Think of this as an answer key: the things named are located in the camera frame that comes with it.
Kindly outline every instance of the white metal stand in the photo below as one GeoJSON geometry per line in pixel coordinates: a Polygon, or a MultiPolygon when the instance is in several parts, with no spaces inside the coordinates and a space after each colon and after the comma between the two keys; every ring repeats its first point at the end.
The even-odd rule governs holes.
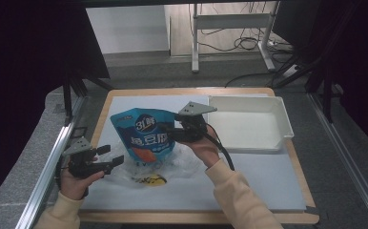
{"type": "Polygon", "coordinates": [[[269,72],[276,68],[267,51],[268,38],[273,28],[276,18],[276,10],[279,2],[276,2],[270,13],[255,14],[223,14],[223,15],[198,15],[197,4],[194,4],[193,14],[193,73],[199,72],[198,53],[198,30],[218,30],[218,29],[242,29],[242,28],[266,28],[264,36],[258,42],[258,48],[264,59],[269,72]]]}

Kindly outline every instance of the person's arm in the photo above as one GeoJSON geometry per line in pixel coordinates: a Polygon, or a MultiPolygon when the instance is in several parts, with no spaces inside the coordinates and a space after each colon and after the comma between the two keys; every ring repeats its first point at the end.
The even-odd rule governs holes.
{"type": "MultiPolygon", "coordinates": [[[[208,127],[208,133],[216,137],[215,131],[208,127]]],[[[246,178],[232,171],[219,158],[217,147],[207,138],[186,143],[196,156],[207,166],[205,172],[213,182],[214,195],[225,216],[235,229],[282,228],[266,204],[249,187],[246,178]]]]}
{"type": "Polygon", "coordinates": [[[77,215],[83,203],[85,190],[96,180],[102,178],[104,172],[98,172],[85,179],[79,179],[64,170],[61,177],[61,191],[52,207],[47,208],[34,226],[34,229],[71,229],[80,227],[77,215]]]}

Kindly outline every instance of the blue snack bag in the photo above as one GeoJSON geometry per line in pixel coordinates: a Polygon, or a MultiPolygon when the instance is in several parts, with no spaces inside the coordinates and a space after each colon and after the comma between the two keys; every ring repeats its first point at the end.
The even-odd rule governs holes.
{"type": "Polygon", "coordinates": [[[175,142],[159,128],[174,127],[174,113],[133,108],[110,117],[130,156],[137,162],[153,163],[172,152],[175,142]]]}

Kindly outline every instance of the beige sleeve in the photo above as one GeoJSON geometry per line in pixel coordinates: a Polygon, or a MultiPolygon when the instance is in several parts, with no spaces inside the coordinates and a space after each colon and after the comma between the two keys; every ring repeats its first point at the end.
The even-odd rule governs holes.
{"type": "Polygon", "coordinates": [[[215,198],[235,229],[282,228],[266,204],[249,187],[246,178],[222,159],[206,171],[214,183],[215,198]]]}
{"type": "Polygon", "coordinates": [[[52,207],[47,208],[39,218],[34,229],[56,228],[72,229],[80,227],[80,218],[77,215],[83,200],[66,198],[60,192],[52,207]]]}

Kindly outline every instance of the wooden floor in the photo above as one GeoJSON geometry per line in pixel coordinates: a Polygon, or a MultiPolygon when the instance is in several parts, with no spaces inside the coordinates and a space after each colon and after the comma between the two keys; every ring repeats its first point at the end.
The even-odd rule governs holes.
{"type": "MultiPolygon", "coordinates": [[[[273,8],[273,5],[274,2],[198,4],[197,12],[198,15],[268,13],[273,8]]],[[[192,53],[194,32],[193,11],[193,4],[166,6],[166,15],[170,16],[171,23],[171,56],[189,55],[192,53]]],[[[258,52],[256,42],[250,41],[250,39],[241,43],[242,46],[248,50],[241,48],[234,49],[234,47],[239,44],[239,39],[241,37],[252,37],[254,39],[258,39],[258,37],[260,37],[261,39],[265,30],[262,29],[262,32],[258,29],[229,29],[214,31],[216,30],[198,31],[200,54],[258,52]]],[[[283,40],[275,34],[272,34],[270,37],[273,37],[276,41],[283,42],[283,40]]]]}

